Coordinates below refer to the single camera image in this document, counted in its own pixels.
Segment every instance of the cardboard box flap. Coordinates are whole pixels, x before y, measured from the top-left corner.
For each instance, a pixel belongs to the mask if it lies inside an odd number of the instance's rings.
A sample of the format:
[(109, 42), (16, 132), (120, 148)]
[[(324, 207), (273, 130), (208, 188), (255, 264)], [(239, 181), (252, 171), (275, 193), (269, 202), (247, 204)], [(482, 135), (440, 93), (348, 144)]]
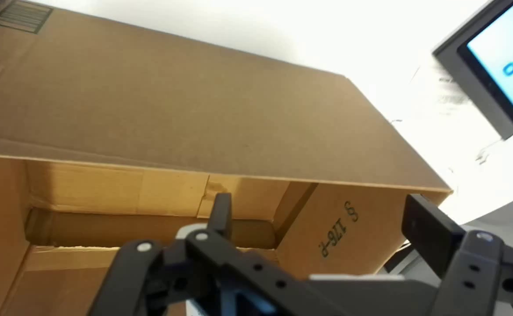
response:
[(341, 76), (59, 9), (0, 27), (0, 155), (445, 188)]

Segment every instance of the screw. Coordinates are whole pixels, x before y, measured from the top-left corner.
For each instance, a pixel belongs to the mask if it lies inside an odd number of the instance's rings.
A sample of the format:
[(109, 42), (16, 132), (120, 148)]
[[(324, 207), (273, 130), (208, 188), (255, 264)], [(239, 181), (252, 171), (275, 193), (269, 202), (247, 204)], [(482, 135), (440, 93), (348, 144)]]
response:
[(141, 244), (138, 244), (138, 251), (139, 253), (148, 253), (148, 251), (152, 251), (152, 244), (150, 243), (141, 243)]
[(492, 236), (487, 234), (487, 232), (478, 232), (477, 237), (482, 239), (482, 241), (487, 241), (487, 243), (492, 243), (494, 241)]
[(201, 232), (201, 234), (197, 234), (197, 237), (196, 237), (197, 241), (208, 241), (210, 239), (210, 236), (206, 234), (206, 232)]

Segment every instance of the cardboard box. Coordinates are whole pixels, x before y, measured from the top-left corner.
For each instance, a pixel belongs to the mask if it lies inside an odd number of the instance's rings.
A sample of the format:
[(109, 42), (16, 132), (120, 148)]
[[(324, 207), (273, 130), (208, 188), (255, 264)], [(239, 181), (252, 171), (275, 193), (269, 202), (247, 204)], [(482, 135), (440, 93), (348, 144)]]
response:
[[(0, 313), (41, 292), (60, 297), (30, 315), (73, 293), (87, 306), (83, 288), (99, 285), (81, 281), (106, 267), (88, 267), (99, 253), (81, 246), (169, 244), (222, 192), (234, 243), (297, 278), (378, 271), (403, 243), (406, 195), (450, 193), (343, 76), (34, 4), (22, 13), (39, 23), (0, 16)], [(53, 246), (78, 246), (81, 262), (41, 264), (52, 257), (37, 246), (62, 258)]]

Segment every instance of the open cardboard box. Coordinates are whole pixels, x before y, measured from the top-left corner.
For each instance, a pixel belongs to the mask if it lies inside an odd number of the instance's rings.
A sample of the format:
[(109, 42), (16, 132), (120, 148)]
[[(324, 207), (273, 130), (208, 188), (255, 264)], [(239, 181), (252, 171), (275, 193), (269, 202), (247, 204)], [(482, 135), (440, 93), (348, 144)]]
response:
[(234, 243), (296, 278), (377, 272), (403, 243), (406, 195), (450, 193), (341, 76), (2, 9), (2, 315), (83, 315), (111, 246), (169, 244), (222, 192)]

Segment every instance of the brown cardboard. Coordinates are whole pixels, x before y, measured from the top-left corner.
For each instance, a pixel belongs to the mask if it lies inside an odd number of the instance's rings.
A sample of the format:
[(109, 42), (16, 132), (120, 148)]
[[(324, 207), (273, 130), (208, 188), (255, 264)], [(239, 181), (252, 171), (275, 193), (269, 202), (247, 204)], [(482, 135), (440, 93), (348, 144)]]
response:
[(106, 269), (22, 265), (23, 232), (46, 246), (169, 244), (222, 192), (234, 243), (297, 278), (375, 272), (403, 243), (406, 193), (450, 193), (343, 76), (59, 9), (39, 34), (0, 27), (6, 315), (66, 308), (62, 293), (94, 293)]

